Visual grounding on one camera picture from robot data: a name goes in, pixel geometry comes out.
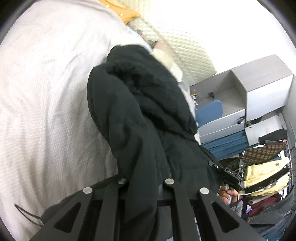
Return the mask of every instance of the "blue fabric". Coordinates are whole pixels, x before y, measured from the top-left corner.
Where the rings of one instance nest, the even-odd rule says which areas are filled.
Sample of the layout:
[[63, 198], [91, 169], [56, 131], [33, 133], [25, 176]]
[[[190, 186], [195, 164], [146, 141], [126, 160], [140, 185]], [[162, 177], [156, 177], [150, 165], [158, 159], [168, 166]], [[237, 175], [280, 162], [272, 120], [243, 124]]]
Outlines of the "blue fabric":
[[268, 241], [278, 241], [291, 224], [294, 216], [295, 211], [291, 211], [289, 214], [286, 214], [279, 223], [263, 232], [259, 232], [259, 234], [261, 234]]
[[195, 110], [195, 120], [199, 127], [220, 118], [222, 115], [223, 108], [220, 100], [214, 100]]
[[202, 146], [207, 148], [218, 160], [231, 157], [243, 152], [249, 147], [248, 139], [244, 131], [240, 131], [220, 139], [203, 143]]

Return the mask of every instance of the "white blanket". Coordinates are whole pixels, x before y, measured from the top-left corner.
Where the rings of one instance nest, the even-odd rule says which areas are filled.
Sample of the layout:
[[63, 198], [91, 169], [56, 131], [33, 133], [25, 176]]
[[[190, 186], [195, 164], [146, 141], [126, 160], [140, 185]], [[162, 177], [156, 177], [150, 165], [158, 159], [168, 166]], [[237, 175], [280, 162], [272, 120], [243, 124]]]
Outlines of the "white blanket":
[[64, 197], [117, 172], [88, 111], [91, 69], [117, 44], [146, 43], [98, 1], [34, 3], [0, 45], [0, 217], [16, 241]]

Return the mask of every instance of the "metal screw head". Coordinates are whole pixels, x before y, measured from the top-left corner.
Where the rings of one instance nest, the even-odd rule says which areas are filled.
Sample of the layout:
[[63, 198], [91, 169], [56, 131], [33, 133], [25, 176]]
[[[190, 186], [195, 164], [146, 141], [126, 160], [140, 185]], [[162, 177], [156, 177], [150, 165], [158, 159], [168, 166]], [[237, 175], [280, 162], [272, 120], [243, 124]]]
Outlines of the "metal screw head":
[[126, 184], [126, 182], [127, 182], [127, 180], [126, 180], [125, 178], [122, 178], [122, 179], [119, 179], [119, 180], [118, 180], [118, 183], [119, 183], [120, 185]]
[[92, 192], [92, 188], [90, 188], [90, 187], [84, 188], [84, 189], [83, 189], [83, 192], [84, 192], [85, 194], [89, 194], [89, 193]]
[[167, 179], [165, 180], [165, 183], [168, 184], [168, 185], [173, 185], [174, 182], [175, 182], [174, 179], [171, 179], [171, 178], [167, 178]]
[[202, 193], [202, 194], [209, 194], [209, 189], [207, 189], [207, 188], [201, 188], [200, 189], [200, 193]]

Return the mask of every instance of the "black cable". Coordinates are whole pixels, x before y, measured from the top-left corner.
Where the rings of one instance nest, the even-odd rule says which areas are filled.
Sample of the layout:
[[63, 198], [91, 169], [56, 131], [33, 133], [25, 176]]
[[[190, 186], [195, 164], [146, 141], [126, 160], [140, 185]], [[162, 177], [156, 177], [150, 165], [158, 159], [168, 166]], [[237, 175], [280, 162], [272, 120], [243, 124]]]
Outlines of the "black cable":
[[[242, 172], [242, 174], [241, 174], [241, 178], [240, 178], [240, 180], [239, 180], [239, 189], [238, 189], [238, 191], [237, 191], [237, 198], [239, 197], [239, 190], [240, 190], [240, 185], [241, 185], [241, 182], [242, 182], [242, 176], [243, 176], [243, 173], [244, 172]], [[236, 206], [235, 206], [235, 210], [234, 211], [236, 211], [237, 210], [237, 205], [239, 204], [239, 201], [238, 201], [238, 199], [237, 199], [237, 204], [236, 204]]]
[[28, 219], [31, 223], [38, 225], [39, 227], [43, 227], [43, 225], [40, 225], [38, 223], [35, 223], [34, 221], [32, 221], [31, 219], [29, 219], [24, 213], [30, 215], [33, 218], [39, 219], [41, 220], [41, 218], [39, 216], [36, 216], [34, 214], [29, 213], [28, 211], [26, 211], [25, 209], [21, 208], [19, 205], [15, 204], [15, 208], [26, 218]]

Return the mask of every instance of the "cable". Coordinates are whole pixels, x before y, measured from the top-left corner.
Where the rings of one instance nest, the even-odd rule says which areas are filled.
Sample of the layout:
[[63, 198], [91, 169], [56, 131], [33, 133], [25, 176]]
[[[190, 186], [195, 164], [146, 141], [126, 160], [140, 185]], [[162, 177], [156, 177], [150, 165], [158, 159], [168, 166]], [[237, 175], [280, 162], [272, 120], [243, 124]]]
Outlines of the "cable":
[[31, 213], [29, 213], [28, 211], [26, 211], [25, 209], [23, 209], [23, 208], [21, 208], [19, 205], [16, 205], [15, 204], [15, 208], [26, 218], [26, 219], [28, 219], [31, 223], [33, 223], [33, 224], [35, 224], [35, 225], [38, 225], [39, 227], [43, 227], [43, 225], [40, 225], [40, 224], [38, 224], [38, 223], [35, 223], [34, 221], [32, 221], [31, 219], [29, 219], [24, 213], [26, 213], [26, 214], [28, 214], [28, 215], [30, 215], [31, 217], [33, 217], [33, 218], [36, 218], [36, 219], [39, 219], [39, 220], [41, 220], [41, 218], [39, 217], [39, 216], [36, 216], [36, 215], [34, 215], [34, 214], [31, 214]]
[[237, 172], [238, 170], [243, 170], [242, 168], [238, 168], [238, 169], [236, 169], [234, 172]]
[[[241, 182], [242, 182], [242, 176], [244, 175], [244, 171], [242, 171], [242, 174], [241, 174], [241, 178], [240, 178], [240, 180], [239, 180], [239, 189], [237, 190], [237, 198], [238, 198], [238, 196], [239, 196], [239, 190], [240, 190], [240, 185], [241, 185]], [[238, 205], [238, 200], [237, 200], [237, 204], [236, 204], [236, 206], [235, 206], [235, 210], [234, 211], [236, 211], [237, 210], [237, 205]]]

